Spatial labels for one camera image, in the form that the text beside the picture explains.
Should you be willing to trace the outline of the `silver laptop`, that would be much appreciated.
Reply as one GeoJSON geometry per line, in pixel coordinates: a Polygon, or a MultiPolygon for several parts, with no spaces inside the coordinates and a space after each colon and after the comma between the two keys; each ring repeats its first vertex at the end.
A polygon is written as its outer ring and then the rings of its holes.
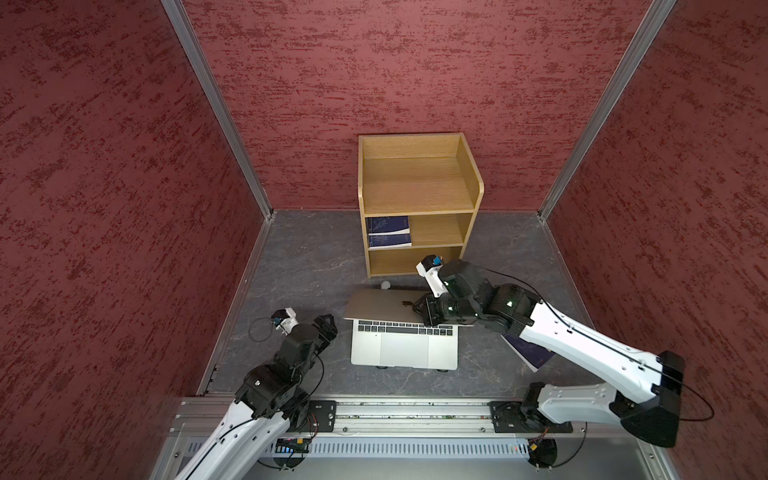
{"type": "Polygon", "coordinates": [[[413,310],[422,291],[363,289],[349,299],[344,318],[353,322],[351,363],[377,368],[458,368],[456,326],[428,327],[413,310]]]}

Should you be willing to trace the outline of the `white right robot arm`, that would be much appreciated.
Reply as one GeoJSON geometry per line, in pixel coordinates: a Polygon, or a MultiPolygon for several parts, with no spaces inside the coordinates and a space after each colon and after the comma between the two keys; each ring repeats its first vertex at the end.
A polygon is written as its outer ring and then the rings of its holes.
{"type": "Polygon", "coordinates": [[[430,288],[414,306],[426,326],[480,325],[542,347],[599,378],[586,386],[532,383],[514,407],[528,430],[568,422],[610,424],[657,447],[676,445],[685,370],[681,356],[653,354],[605,336],[563,314],[516,277],[495,286],[476,266],[436,255],[424,257],[416,269],[430,288]]]}

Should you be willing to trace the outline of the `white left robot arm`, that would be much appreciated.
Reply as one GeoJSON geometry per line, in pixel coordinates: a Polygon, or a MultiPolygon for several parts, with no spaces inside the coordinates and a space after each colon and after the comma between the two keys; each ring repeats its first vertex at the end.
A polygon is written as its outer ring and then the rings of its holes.
{"type": "Polygon", "coordinates": [[[274,357],[244,378],[223,418],[178,479],[242,479],[282,434],[307,423],[311,395],[301,388],[335,340],[334,316],[289,328],[274,357]]]}

